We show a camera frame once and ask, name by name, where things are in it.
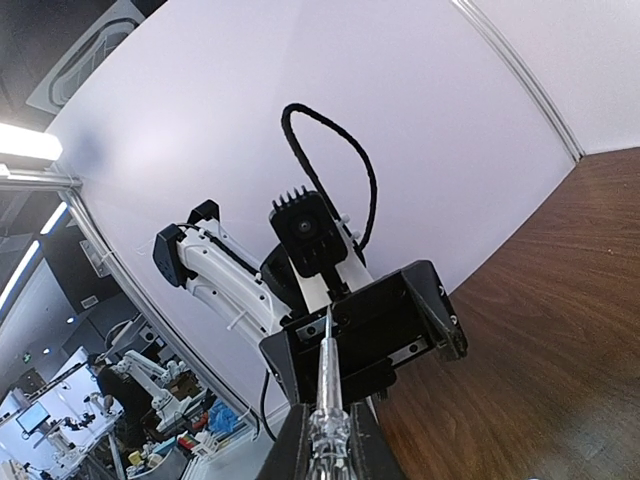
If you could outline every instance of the linear light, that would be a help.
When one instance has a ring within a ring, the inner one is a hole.
[[[40,230],[40,234],[47,235],[51,230],[53,230],[53,227],[56,226],[56,223],[58,223],[58,220],[60,220],[60,217],[66,210],[67,204],[65,202],[62,202],[60,205],[58,205],[58,208],[56,208],[56,211],[53,212],[51,218],[47,220],[47,223],[45,223],[44,227],[42,227],[42,230]]]
[[[20,260],[20,263],[18,264],[18,268],[16,268],[16,271],[13,272],[13,275],[11,275],[11,278],[7,282],[7,286],[4,287],[4,290],[0,295],[0,310],[4,306],[7,299],[9,298],[9,295],[11,294],[11,290],[13,290],[13,288],[16,286],[16,283],[18,283],[18,280],[20,280],[20,276],[25,271],[25,269],[29,266],[29,262],[31,261],[33,256],[36,254],[39,247],[40,247],[40,242],[35,240],[29,247],[29,250],[27,250],[27,253],[25,253],[24,257],[22,257],[22,260]]]
[[[62,145],[50,133],[0,123],[0,153],[55,161],[62,154]]]

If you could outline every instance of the wire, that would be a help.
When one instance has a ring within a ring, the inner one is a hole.
[[[324,198],[324,201],[327,203],[327,206],[329,207],[329,211],[331,212],[331,215],[333,215],[333,217],[338,221],[340,220],[340,214],[338,213],[338,210],[336,209],[335,205],[329,198],[329,194],[327,193],[324,186],[322,185],[322,182],[320,181],[320,177],[318,177],[318,174],[311,166],[311,162],[309,162],[309,158],[304,153],[304,150],[302,149],[302,146],[300,145],[300,142],[298,142],[298,138],[296,137],[296,134],[293,131],[293,127],[291,126],[291,115],[294,112],[303,113],[308,117],[311,117],[312,119],[321,123],[325,127],[328,127],[334,132],[336,132],[340,137],[345,139],[349,143],[349,145],[351,145],[356,150],[356,152],[358,152],[358,155],[360,155],[360,158],[362,158],[362,161],[364,162],[364,166],[367,170],[367,175],[369,176],[369,190],[370,190],[369,215],[367,217],[367,223],[366,223],[364,235],[362,236],[362,240],[358,244],[360,250],[364,250],[364,248],[369,243],[369,240],[371,239],[371,232],[373,231],[373,223],[376,218],[376,207],[378,203],[378,183],[376,180],[375,171],[373,170],[373,166],[371,165],[371,160],[369,159],[367,152],[365,152],[364,148],[362,148],[362,146],[358,143],[358,141],[355,138],[353,138],[351,134],[347,132],[344,128],[342,128],[340,125],[336,124],[332,120],[328,119],[324,115],[321,115],[315,110],[312,110],[311,108],[307,107],[306,105],[303,105],[301,103],[292,103],[286,106],[282,112],[282,119],[281,119],[282,130],[284,131],[284,135],[287,138],[287,142],[289,142],[289,146],[291,147],[291,150],[293,150],[293,154],[298,159],[298,162],[300,163],[300,166],[302,167],[304,172],[311,179],[311,182],[313,183],[314,187],[318,190],[320,195],[322,195],[322,197]]]
[[[260,394],[260,416],[262,417],[262,423],[264,423],[264,430],[267,432],[267,435],[269,435],[269,438],[273,440],[273,442],[275,443],[276,436],[271,431],[271,428],[269,428],[269,423],[267,422],[267,416],[264,413],[264,402],[267,398],[267,388],[269,387],[269,376],[270,376],[269,370],[266,369],[264,372],[264,383],[262,384],[262,393]]]

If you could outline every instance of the metal frame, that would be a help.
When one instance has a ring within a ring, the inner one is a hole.
[[[204,384],[212,388],[227,406],[242,415],[246,423],[254,428],[257,427],[257,416],[246,415],[246,412],[253,410],[249,404],[191,348],[110,248],[79,194],[82,186],[80,179],[50,171],[21,170],[19,174],[11,171],[7,175],[5,170],[4,175],[1,173],[0,190],[57,191],[69,206],[71,215],[84,236],[93,245],[103,259],[104,265],[140,313]]]
[[[507,68],[518,79],[543,116],[551,125],[567,153],[575,163],[585,156],[585,151],[577,137],[563,118],[558,107],[533,74],[529,66],[509,43],[506,37],[489,20],[489,18],[473,3],[472,0],[450,0],[469,23],[478,31],[487,43],[498,54]]]

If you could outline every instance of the white partition panel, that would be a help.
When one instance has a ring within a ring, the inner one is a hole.
[[[271,200],[309,185],[280,130],[289,102],[346,127],[380,188],[375,276],[435,261],[449,290],[491,255],[572,162],[518,82],[446,1],[172,0],[83,85],[50,128],[61,162],[127,268],[252,405],[264,370],[240,336],[151,259],[155,234],[206,198],[263,258]],[[334,134],[295,118],[337,207],[364,228],[367,178]],[[273,388],[269,408],[283,397]]]
[[[640,3],[475,0],[587,153],[640,146]]]

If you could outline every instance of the ceiling light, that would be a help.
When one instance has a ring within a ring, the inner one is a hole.
[[[56,226],[56,223],[58,223],[58,220],[60,220],[60,217],[66,211],[67,211],[67,204],[62,202],[60,205],[58,205],[58,208],[56,208],[56,211],[53,212],[53,215],[51,215],[51,218],[47,220],[47,223],[44,224],[44,227],[42,227],[42,230],[40,230],[40,234],[46,235],[51,230],[53,230],[53,227]]]
[[[50,133],[0,123],[0,153],[57,160],[62,154],[62,145]]]
[[[31,246],[27,250],[27,253],[25,253],[24,257],[22,257],[22,260],[20,260],[20,263],[18,264],[18,268],[16,268],[16,271],[13,272],[13,275],[11,275],[11,278],[7,282],[7,286],[4,287],[4,290],[0,295],[0,310],[4,306],[7,299],[9,298],[9,295],[11,294],[11,290],[13,290],[13,287],[15,287],[16,283],[18,283],[18,280],[20,280],[20,276],[25,271],[25,269],[29,266],[29,262],[38,251],[38,247],[40,247],[40,242],[36,240],[31,244]]]

